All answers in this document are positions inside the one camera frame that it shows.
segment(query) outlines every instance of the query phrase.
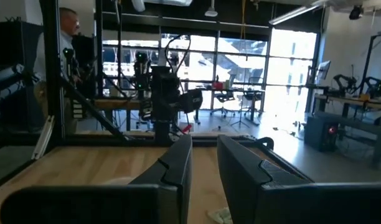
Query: computer monitor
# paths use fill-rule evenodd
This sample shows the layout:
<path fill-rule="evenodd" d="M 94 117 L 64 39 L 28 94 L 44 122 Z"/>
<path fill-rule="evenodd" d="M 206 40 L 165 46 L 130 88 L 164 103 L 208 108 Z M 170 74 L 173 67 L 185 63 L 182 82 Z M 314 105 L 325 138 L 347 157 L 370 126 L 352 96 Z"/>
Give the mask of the computer monitor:
<path fill-rule="evenodd" d="M 329 71 L 331 61 L 321 62 L 316 70 L 316 78 L 317 80 L 325 80 L 327 77 L 327 72 Z"/>

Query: man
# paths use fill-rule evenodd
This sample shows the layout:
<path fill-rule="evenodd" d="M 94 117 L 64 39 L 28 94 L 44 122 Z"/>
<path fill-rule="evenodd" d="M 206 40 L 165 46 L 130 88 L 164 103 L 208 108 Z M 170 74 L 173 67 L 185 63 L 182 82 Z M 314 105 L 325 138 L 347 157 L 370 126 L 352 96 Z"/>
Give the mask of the man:
<path fill-rule="evenodd" d="M 60 69 L 61 76 L 68 80 L 66 71 L 66 59 L 64 57 L 64 49 L 73 49 L 72 36 L 77 34 L 80 26 L 78 16 L 74 10 L 61 7 L 60 14 Z M 42 108 L 44 118 L 48 117 L 48 101 L 47 101 L 47 85 L 46 85 L 46 70 L 45 70 L 45 46 L 44 34 L 39 37 L 37 45 L 37 56 L 34 63 L 34 71 L 40 75 L 40 82 L 34 87 L 34 96 Z M 78 77 L 73 77 L 75 82 L 80 82 Z M 65 133 L 74 134 L 77 128 L 77 120 L 72 118 L 70 100 L 65 98 L 63 101 L 64 117 L 65 117 Z"/>

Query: white shirt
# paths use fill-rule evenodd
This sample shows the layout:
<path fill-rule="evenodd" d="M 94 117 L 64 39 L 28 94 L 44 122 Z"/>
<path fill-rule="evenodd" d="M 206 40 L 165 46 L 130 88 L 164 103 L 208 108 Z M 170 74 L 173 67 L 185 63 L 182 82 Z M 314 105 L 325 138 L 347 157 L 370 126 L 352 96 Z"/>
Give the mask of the white shirt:
<path fill-rule="evenodd" d="M 64 56 L 64 49 L 73 49 L 72 37 L 65 32 L 60 31 L 60 74 L 68 80 L 66 71 L 66 58 Z M 34 62 L 34 72 L 38 73 L 40 80 L 46 82 L 46 69 L 45 69 L 45 46 L 44 46 L 44 33 L 41 33 L 39 42 L 37 44 L 37 55 Z"/>

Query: red light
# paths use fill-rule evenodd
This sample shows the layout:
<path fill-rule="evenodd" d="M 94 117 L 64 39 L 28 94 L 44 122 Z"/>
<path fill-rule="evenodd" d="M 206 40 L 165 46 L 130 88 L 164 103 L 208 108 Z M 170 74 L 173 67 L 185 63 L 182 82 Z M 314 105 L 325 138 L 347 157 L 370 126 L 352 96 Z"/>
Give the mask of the red light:
<path fill-rule="evenodd" d="M 329 130 L 328 130 L 329 134 L 335 134 L 336 131 L 337 131 L 337 129 L 336 129 L 335 127 L 331 127 L 331 128 L 329 128 Z"/>

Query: monitor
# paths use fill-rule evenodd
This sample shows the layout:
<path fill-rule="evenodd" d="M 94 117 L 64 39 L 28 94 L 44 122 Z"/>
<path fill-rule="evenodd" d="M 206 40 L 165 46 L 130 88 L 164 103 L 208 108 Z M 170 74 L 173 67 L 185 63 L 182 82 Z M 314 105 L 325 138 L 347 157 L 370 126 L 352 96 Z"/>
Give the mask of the monitor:
<path fill-rule="evenodd" d="M 327 77 L 327 72 L 329 71 L 331 61 L 321 62 L 316 70 L 316 78 L 318 80 L 325 80 Z"/>

